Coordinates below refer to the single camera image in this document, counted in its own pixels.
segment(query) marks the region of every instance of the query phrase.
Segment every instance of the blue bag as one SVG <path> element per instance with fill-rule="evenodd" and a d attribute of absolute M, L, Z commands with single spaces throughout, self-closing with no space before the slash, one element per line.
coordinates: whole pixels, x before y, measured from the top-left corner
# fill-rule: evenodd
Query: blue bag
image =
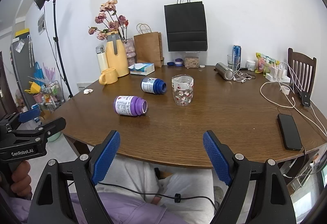
<path fill-rule="evenodd" d="M 43 75 L 42 69 L 40 68 L 38 62 L 35 63 L 35 73 L 34 73 L 34 78 L 44 79 L 44 75 Z M 43 82 L 40 82 L 40 81 L 37 81 L 37 80 L 34 80 L 34 82 L 37 83 L 39 86 L 44 85 Z"/>

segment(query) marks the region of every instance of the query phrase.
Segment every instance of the crumpled tissue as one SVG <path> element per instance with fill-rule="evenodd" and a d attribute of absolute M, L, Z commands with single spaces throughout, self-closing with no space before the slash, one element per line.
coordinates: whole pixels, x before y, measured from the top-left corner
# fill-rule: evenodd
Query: crumpled tissue
<path fill-rule="evenodd" d="M 84 89 L 84 94 L 88 94 L 93 92 L 93 89 Z"/>

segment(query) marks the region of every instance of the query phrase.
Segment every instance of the blue gripper pad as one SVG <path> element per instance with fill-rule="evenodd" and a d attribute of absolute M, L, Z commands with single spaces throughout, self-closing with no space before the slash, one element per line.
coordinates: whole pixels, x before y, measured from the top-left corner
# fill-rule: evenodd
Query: blue gripper pad
<path fill-rule="evenodd" d="M 91 181 L 94 185 L 97 185 L 99 181 L 104 180 L 107 171 L 115 157 L 117 150 L 120 146 L 120 134 L 115 131 L 114 135 L 111 136 L 109 142 L 102 150 L 98 159 L 93 165 L 93 175 Z"/>
<path fill-rule="evenodd" d="M 27 112 L 22 112 L 21 114 L 19 114 L 18 121 L 21 123 L 26 123 L 31 119 L 37 118 L 38 116 L 40 116 L 40 114 L 41 110 L 39 108 L 31 109 Z"/>
<path fill-rule="evenodd" d="M 203 134 L 203 146 L 219 180 L 223 181 L 227 186 L 230 186 L 233 180 L 229 173 L 229 165 L 208 132 Z"/>

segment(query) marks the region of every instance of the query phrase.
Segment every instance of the hand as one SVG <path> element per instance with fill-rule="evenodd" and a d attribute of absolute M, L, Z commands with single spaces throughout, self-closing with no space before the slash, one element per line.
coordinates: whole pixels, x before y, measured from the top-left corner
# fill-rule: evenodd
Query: hand
<path fill-rule="evenodd" d="M 14 183 L 10 186 L 10 188 L 18 196 L 25 197 L 32 191 L 30 186 L 31 177 L 28 175 L 30 169 L 30 164 L 24 160 L 11 175 Z"/>

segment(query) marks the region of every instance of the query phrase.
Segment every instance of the bottle label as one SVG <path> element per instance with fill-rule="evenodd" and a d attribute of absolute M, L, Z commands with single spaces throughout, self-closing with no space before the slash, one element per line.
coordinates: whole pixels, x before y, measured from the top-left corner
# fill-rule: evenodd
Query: bottle label
<path fill-rule="evenodd" d="M 148 92 L 148 93 L 153 93 L 153 84 L 154 84 L 154 81 L 156 81 L 157 79 L 156 78 L 151 78 L 151 77 L 146 77 L 144 79 L 144 81 L 142 82 L 142 90 L 144 92 Z"/>
<path fill-rule="evenodd" d="M 130 102 L 133 97 L 134 96 L 119 96 L 115 103 L 116 112 L 121 115 L 133 116 L 130 111 Z"/>

